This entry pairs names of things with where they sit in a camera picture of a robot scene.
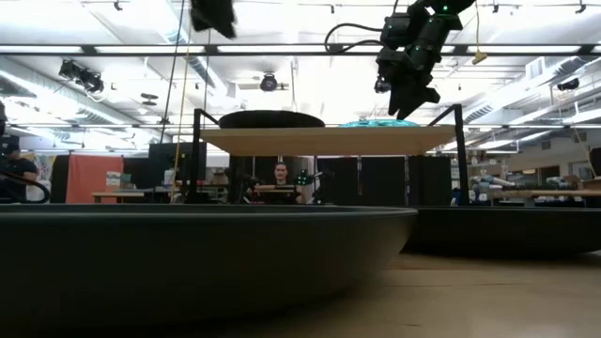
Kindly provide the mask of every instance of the metal post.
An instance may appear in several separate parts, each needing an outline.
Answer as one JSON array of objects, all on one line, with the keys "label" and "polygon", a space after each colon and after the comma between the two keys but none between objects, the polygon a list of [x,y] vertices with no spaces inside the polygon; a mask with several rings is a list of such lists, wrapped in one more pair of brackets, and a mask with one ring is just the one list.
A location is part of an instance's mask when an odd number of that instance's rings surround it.
[{"label": "metal post", "polygon": [[204,111],[200,108],[194,109],[194,121],[192,125],[192,163],[190,163],[190,187],[186,198],[187,204],[194,204],[197,200],[196,180],[198,179],[198,159],[200,158],[200,115],[204,115]]},{"label": "metal post", "polygon": [[463,135],[463,107],[461,104],[454,104],[455,110],[455,137],[457,140],[457,157],[459,160],[459,198],[460,206],[470,204],[470,192],[468,187],[468,154],[466,153],[466,139]]}]

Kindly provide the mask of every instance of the fluorescent light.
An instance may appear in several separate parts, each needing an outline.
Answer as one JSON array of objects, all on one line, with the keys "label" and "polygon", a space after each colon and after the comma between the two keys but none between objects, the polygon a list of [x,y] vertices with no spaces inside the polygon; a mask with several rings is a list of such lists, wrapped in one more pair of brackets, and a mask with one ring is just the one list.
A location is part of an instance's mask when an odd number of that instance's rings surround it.
[{"label": "fluorescent light", "polygon": [[[174,54],[187,53],[188,46],[181,45],[176,49],[175,45],[162,46],[98,46],[96,51],[100,54]],[[202,53],[205,51],[203,46],[190,46],[190,53]]]},{"label": "fluorescent light", "polygon": [[131,128],[133,125],[79,125],[81,128]]},{"label": "fluorescent light", "polygon": [[[348,53],[379,53],[379,51],[381,51],[382,48],[383,47],[380,45],[355,46],[350,51],[348,51]],[[403,51],[403,50],[404,50],[403,47],[398,49],[398,51]]]},{"label": "fluorescent light", "polygon": [[323,45],[219,46],[224,53],[315,53],[326,52]]},{"label": "fluorescent light", "polygon": [[79,46],[0,46],[0,53],[83,53]]},{"label": "fluorescent light", "polygon": [[[469,146],[476,142],[478,142],[478,140],[469,140],[469,141],[466,141],[465,145]],[[457,148],[457,141],[452,141],[443,147],[444,150],[451,150],[451,149],[455,149],[455,148]]]},{"label": "fluorescent light", "polygon": [[486,142],[484,144],[477,146],[477,148],[478,149],[492,149],[492,148],[496,148],[496,147],[500,147],[500,146],[507,146],[512,142],[514,142],[514,140],[490,141],[490,142]]},{"label": "fluorescent light", "polygon": [[486,154],[519,154],[517,150],[487,150]]},{"label": "fluorescent light", "polygon": [[572,125],[574,129],[601,129],[601,125]]},{"label": "fluorescent light", "polygon": [[528,141],[532,141],[532,140],[534,140],[534,139],[537,139],[537,138],[539,138],[539,137],[541,137],[541,136],[545,136],[545,135],[547,135],[547,134],[548,134],[548,133],[550,133],[550,132],[551,132],[551,131],[541,131],[541,132],[537,132],[537,133],[535,133],[535,134],[528,135],[528,136],[526,136],[526,137],[524,137],[524,138],[521,138],[521,139],[519,139],[519,141],[520,141],[520,142],[528,142]]},{"label": "fluorescent light", "polygon": [[[182,124],[182,125],[181,125],[181,128],[182,128],[182,129],[183,129],[183,128],[191,128],[191,127],[192,127],[192,125],[191,125],[191,124],[189,124],[189,125]],[[156,124],[156,125],[150,125],[150,124],[148,124],[148,125],[140,125],[140,126],[139,126],[139,128],[162,128],[162,124]],[[165,128],[166,128],[166,129],[177,129],[177,128],[179,128],[179,125],[175,125],[175,124],[172,124],[172,125],[166,125],[166,126],[165,126]]]},{"label": "fluorescent light", "polygon": [[455,50],[455,46],[442,46],[440,49],[441,53],[452,53]]},{"label": "fluorescent light", "polygon": [[467,125],[464,127],[468,129],[498,129],[501,128],[502,125]]},{"label": "fluorescent light", "polygon": [[[580,46],[480,46],[483,53],[572,53],[580,49]],[[476,46],[468,47],[468,53],[476,53]]]},{"label": "fluorescent light", "polygon": [[518,126],[509,126],[511,129],[562,129],[565,126],[562,125],[552,125],[552,126],[542,126],[542,125],[518,125]]},{"label": "fluorescent light", "polygon": [[588,121],[588,120],[595,119],[598,117],[601,117],[601,109],[594,109],[594,110],[591,110],[588,112],[576,114],[572,117],[567,117],[564,120],[562,120],[562,123],[563,124],[573,124],[573,123]]},{"label": "fluorescent light", "polygon": [[11,123],[9,126],[35,128],[71,128],[70,124],[41,124],[41,123]]}]

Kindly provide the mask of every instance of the dark round tray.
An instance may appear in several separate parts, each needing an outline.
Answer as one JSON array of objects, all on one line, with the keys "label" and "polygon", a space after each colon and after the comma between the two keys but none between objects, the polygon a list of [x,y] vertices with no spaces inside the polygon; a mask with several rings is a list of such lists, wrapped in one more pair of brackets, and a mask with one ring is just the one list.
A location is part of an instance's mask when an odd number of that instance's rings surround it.
[{"label": "dark round tray", "polygon": [[601,210],[417,207],[406,250],[435,254],[559,256],[601,250]]},{"label": "dark round tray", "polygon": [[288,111],[242,111],[223,116],[222,129],[234,128],[318,128],[325,127],[319,118]]},{"label": "dark round tray", "polygon": [[137,326],[271,311],[360,282],[415,210],[0,206],[0,328]]}]

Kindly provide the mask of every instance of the wooden platform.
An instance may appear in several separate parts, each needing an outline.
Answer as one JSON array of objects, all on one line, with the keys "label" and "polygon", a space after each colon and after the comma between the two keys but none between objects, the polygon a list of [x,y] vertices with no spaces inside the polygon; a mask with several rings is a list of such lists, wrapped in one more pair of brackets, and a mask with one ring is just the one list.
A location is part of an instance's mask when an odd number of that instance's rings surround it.
[{"label": "wooden platform", "polygon": [[234,156],[423,155],[455,127],[204,130],[200,137]]}]

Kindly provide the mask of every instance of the teal object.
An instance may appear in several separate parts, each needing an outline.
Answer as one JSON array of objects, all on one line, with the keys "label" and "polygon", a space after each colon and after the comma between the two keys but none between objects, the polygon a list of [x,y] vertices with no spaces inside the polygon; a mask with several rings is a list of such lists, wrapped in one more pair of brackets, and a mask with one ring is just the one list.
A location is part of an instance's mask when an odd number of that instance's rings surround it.
[{"label": "teal object", "polygon": [[363,120],[348,122],[338,126],[340,128],[373,128],[373,127],[420,127],[419,124],[404,120]]}]

